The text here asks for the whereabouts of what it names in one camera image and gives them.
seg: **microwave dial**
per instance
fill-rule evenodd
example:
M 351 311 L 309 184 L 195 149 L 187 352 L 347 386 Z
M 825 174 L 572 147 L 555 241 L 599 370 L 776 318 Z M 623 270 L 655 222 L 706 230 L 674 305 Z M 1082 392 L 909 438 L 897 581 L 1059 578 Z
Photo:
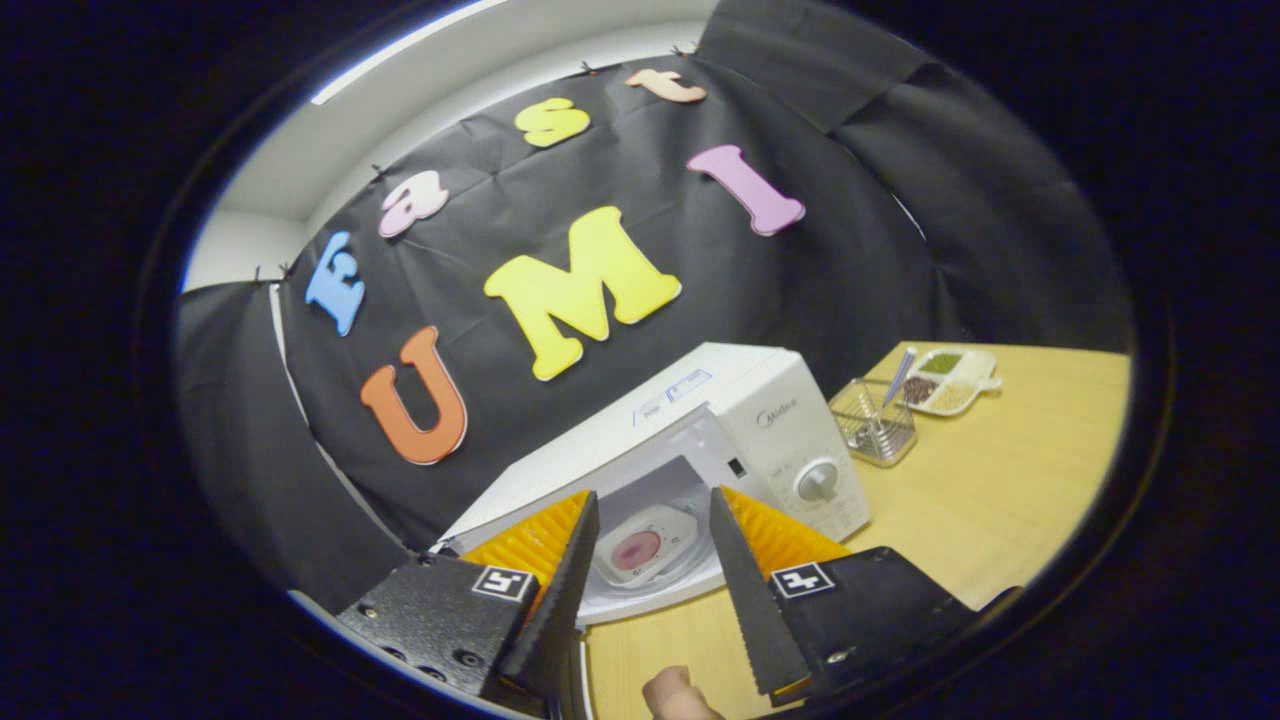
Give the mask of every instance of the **microwave dial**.
M 836 480 L 840 470 L 829 457 L 819 457 L 800 470 L 795 480 L 795 493 L 801 500 L 819 502 L 836 498 Z

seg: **brown beans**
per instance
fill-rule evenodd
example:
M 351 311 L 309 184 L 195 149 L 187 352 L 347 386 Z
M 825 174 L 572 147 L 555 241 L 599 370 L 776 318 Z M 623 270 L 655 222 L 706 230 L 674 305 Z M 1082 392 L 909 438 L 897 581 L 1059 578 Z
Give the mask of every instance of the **brown beans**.
M 933 380 L 927 380 L 924 378 L 908 378 L 902 383 L 902 395 L 906 401 L 911 405 L 919 405 L 928 400 L 933 391 L 938 387 L 938 383 Z

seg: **white microwave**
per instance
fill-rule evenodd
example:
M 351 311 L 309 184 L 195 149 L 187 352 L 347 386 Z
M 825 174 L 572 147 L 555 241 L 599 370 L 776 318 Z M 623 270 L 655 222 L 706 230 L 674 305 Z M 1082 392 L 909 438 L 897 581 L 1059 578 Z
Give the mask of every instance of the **white microwave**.
M 617 620 L 723 584 L 708 528 L 719 484 L 836 542 L 870 519 L 800 354 L 708 342 L 507 468 L 434 550 L 463 555 L 594 489 L 600 534 L 577 620 Z

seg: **yellow letter m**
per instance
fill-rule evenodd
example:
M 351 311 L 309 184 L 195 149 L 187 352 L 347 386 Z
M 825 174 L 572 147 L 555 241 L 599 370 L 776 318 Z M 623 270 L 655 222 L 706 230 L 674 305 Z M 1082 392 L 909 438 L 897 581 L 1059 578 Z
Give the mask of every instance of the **yellow letter m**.
M 552 318 L 593 340 L 609 337 L 604 291 L 613 296 L 613 316 L 637 323 L 680 295 L 680 281 L 664 275 L 631 242 L 612 205 L 596 208 L 568 228 L 568 272 L 527 255 L 516 258 L 484 283 L 489 297 L 507 301 L 534 347 L 534 377 L 549 380 L 582 356 L 582 343 L 567 338 Z

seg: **utensil holder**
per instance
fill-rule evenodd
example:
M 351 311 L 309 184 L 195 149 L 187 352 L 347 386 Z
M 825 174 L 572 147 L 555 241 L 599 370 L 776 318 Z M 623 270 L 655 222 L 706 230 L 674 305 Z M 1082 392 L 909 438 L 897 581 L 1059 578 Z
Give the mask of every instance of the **utensil holder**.
M 881 409 L 890 383 L 854 378 L 828 406 L 845 436 L 849 452 L 873 465 L 896 465 L 915 446 L 915 421 L 900 391 Z

